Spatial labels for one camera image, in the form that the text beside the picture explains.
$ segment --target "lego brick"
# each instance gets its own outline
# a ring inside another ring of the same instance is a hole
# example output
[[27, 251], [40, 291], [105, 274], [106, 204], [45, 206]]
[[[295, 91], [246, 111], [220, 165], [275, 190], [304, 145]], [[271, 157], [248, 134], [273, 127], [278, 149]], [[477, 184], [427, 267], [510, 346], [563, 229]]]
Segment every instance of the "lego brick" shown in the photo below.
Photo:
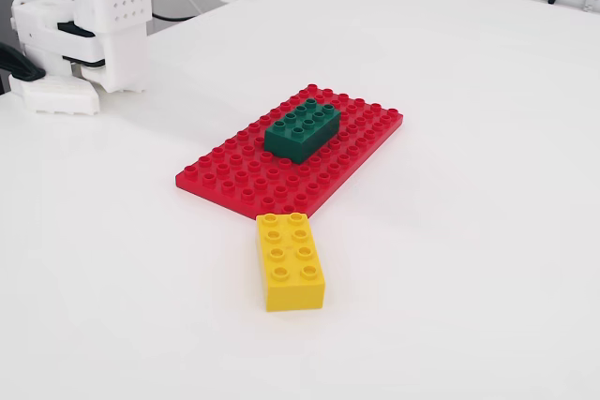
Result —
[[[303, 164], [264, 151], [264, 132], [313, 97], [340, 111], [339, 132]], [[305, 213], [324, 202], [402, 124], [398, 110], [311, 84], [175, 177], [180, 188], [241, 215]]]
[[339, 131], [340, 112], [309, 98], [264, 132], [264, 150], [296, 164], [304, 163]]
[[325, 279], [307, 215], [259, 215], [256, 223], [266, 310], [323, 307]]

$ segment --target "white table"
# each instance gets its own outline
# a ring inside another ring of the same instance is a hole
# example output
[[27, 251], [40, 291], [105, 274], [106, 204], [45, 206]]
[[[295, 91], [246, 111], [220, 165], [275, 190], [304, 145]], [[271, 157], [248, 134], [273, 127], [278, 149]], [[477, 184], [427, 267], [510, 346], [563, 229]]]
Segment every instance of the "white table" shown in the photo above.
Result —
[[[153, 36], [148, 91], [96, 117], [1, 97], [0, 398], [597, 399], [599, 30], [241, 0]], [[311, 219], [323, 309], [267, 314], [253, 221], [174, 176], [310, 82], [405, 121]]]

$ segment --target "white robot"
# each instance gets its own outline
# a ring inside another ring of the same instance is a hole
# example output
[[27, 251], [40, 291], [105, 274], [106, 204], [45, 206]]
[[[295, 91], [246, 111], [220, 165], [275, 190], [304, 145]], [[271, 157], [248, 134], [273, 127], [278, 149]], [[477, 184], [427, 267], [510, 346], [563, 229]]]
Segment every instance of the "white robot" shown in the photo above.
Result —
[[99, 111], [91, 82], [141, 92], [151, 19], [152, 0], [14, 0], [21, 51], [42, 70], [29, 79], [13, 72], [10, 87], [30, 110], [86, 114]]

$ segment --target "green lego brick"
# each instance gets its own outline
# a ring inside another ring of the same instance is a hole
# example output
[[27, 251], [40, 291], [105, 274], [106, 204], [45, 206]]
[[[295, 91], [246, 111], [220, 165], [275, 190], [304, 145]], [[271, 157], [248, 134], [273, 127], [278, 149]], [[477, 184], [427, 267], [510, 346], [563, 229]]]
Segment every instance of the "green lego brick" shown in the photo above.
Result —
[[339, 117], [333, 105], [309, 98], [266, 129], [264, 150], [301, 164], [338, 133]]

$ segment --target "black cable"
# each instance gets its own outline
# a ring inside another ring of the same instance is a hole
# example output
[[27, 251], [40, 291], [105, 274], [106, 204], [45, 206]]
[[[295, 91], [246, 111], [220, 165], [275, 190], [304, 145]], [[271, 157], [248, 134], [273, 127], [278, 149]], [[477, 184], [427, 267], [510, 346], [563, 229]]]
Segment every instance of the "black cable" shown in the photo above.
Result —
[[46, 71], [34, 65], [15, 48], [0, 42], [0, 69], [7, 70], [15, 79], [35, 81], [46, 76]]
[[160, 16], [159, 14], [152, 13], [152, 17], [166, 22], [184, 22], [194, 19], [196, 16], [187, 16], [185, 18], [167, 18], [166, 16]]

